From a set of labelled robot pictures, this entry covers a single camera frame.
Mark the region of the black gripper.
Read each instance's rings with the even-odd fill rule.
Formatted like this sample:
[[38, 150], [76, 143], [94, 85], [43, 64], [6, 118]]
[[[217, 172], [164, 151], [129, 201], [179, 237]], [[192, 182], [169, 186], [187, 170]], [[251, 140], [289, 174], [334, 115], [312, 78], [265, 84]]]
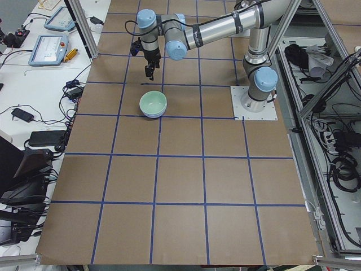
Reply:
[[158, 46], [152, 50], [146, 49], [143, 47], [141, 39], [138, 39], [131, 44], [130, 53], [132, 56], [136, 56], [140, 51], [143, 52], [143, 55], [148, 62], [148, 65], [144, 67], [146, 77], [149, 78], [150, 81], [153, 81], [155, 68], [160, 68], [160, 49]]

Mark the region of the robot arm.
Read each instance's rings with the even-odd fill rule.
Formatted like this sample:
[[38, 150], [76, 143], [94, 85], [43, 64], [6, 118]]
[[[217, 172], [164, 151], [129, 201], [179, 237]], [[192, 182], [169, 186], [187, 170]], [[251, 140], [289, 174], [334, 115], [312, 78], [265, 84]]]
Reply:
[[249, 46], [243, 67], [249, 79], [249, 89], [241, 98], [242, 106], [249, 112], [259, 113], [268, 104], [268, 97], [276, 89], [278, 74], [267, 62], [270, 26], [250, 30]]
[[244, 56], [244, 68], [250, 75], [265, 65], [271, 57], [273, 40], [268, 43], [270, 26], [279, 18], [292, 17], [291, 8], [297, 8], [299, 1], [251, 1], [247, 6], [242, 1], [235, 9], [209, 21], [188, 25], [182, 14], [158, 15], [154, 10], [143, 9], [137, 13], [134, 22], [138, 27], [137, 40], [131, 44], [130, 53], [136, 56], [143, 52], [147, 61], [146, 76], [153, 80], [153, 73], [160, 66], [161, 53], [158, 37], [165, 40], [165, 51], [172, 60], [182, 60], [187, 52], [211, 42], [250, 31], [248, 51]]

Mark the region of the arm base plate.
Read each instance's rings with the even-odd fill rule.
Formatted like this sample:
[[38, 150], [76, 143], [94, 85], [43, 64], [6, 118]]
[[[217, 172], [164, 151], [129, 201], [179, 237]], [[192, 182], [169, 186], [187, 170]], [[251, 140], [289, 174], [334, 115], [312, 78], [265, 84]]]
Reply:
[[251, 100], [248, 86], [231, 86], [231, 98], [235, 120], [277, 121], [272, 95], [263, 102]]

